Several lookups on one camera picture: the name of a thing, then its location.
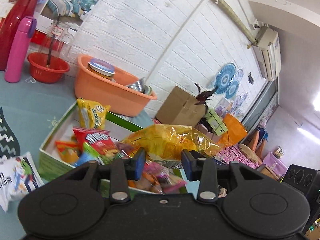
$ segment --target green box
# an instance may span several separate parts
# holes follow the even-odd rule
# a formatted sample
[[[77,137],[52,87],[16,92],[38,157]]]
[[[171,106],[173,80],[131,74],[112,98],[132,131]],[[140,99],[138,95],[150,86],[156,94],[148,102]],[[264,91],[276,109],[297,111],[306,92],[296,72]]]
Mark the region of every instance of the green box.
[[[121,140],[132,132],[142,129],[142,127],[139,127],[116,114],[108,113],[106,119],[105,128],[106,130],[110,130],[110,137],[116,140]],[[70,137],[73,134],[73,126],[80,126],[76,102],[58,121],[57,125],[52,129],[39,149],[38,172],[43,179],[51,181],[74,168],[69,163],[63,162],[60,159],[54,143],[57,140],[70,140]],[[109,195],[109,184],[109,180],[101,181],[100,191],[102,196],[107,197]],[[131,187],[129,187],[129,191],[132,197],[139,193],[153,194],[152,192]]]
[[[207,119],[216,135],[220,136],[228,131],[228,128],[213,108],[209,108],[204,117]]]

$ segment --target shiny yellow wrapper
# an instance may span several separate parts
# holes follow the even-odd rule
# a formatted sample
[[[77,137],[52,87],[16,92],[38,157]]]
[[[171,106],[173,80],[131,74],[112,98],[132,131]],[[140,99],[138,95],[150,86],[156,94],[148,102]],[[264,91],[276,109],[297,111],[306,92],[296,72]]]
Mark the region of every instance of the shiny yellow wrapper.
[[[139,147],[147,154],[166,160],[181,160],[181,151],[196,150],[208,156],[216,155],[221,148],[191,126],[153,124],[132,133],[119,143],[128,156],[133,157]]]
[[[106,114],[110,106],[102,106],[100,103],[85,99],[77,99],[80,125],[83,128],[104,130]]]

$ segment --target ceiling light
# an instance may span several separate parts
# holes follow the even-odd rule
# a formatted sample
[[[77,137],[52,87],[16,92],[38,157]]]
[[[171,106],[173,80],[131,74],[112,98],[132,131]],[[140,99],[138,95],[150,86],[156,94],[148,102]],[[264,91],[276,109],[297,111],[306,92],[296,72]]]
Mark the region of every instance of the ceiling light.
[[[314,136],[312,133],[298,127],[298,131],[302,133],[305,137],[308,137],[309,139],[313,140],[315,143],[320,144],[320,139],[318,139],[316,136]]]
[[[317,95],[316,99],[313,101],[313,106],[316,111],[320,111],[320,93]]]

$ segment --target screw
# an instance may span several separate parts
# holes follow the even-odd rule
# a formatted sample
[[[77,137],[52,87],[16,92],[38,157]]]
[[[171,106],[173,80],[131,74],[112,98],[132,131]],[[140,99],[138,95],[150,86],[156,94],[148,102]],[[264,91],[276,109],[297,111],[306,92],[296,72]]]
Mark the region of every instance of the screw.
[[[213,193],[211,191],[201,192],[199,196],[200,196],[200,198],[205,199],[205,200],[211,200],[216,197],[215,193]]]
[[[124,200],[128,197],[128,194],[123,191],[118,191],[113,193],[111,196],[115,200]]]

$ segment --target pink water bottle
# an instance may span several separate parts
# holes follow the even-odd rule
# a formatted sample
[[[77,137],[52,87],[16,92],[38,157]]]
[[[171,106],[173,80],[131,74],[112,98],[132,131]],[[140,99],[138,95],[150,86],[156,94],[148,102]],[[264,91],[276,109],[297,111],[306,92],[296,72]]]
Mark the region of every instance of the pink water bottle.
[[[37,20],[31,16],[21,20],[11,46],[4,79],[10,83],[20,81],[21,72]]]

